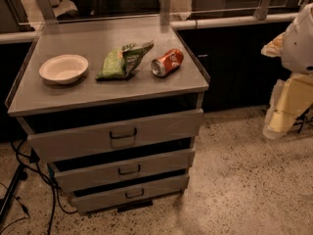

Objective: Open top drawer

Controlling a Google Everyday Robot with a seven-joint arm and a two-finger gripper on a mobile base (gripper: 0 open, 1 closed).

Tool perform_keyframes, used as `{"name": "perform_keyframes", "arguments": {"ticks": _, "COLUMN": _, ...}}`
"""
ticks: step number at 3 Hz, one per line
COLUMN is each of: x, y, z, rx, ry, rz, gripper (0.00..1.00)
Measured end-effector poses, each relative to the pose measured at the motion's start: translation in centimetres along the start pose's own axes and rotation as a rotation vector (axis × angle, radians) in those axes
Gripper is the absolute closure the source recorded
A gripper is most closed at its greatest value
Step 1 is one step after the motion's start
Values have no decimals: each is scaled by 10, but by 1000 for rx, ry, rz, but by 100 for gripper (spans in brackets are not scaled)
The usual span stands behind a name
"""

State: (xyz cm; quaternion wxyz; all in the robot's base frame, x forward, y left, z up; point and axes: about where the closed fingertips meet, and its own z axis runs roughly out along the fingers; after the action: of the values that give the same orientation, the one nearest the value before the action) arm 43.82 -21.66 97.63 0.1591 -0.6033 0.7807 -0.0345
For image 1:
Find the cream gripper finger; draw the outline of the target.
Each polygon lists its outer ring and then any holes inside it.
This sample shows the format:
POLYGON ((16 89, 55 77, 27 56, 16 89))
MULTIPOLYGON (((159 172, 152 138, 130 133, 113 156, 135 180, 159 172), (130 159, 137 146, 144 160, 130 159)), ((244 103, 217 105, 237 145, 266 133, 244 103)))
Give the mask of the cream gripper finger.
POLYGON ((278 139, 286 135, 306 110, 313 105, 313 75, 293 73, 289 79, 278 79, 273 87, 266 112, 263 135, 278 139))

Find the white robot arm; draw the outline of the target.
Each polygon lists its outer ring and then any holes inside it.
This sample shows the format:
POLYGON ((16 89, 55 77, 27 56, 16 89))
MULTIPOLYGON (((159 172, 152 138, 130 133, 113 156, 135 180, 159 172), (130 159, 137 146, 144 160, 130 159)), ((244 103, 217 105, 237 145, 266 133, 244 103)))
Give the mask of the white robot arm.
POLYGON ((286 81, 278 79, 274 85, 263 127, 265 137, 278 139, 313 105, 313 4, 307 4, 261 54, 280 57, 291 71, 286 81))

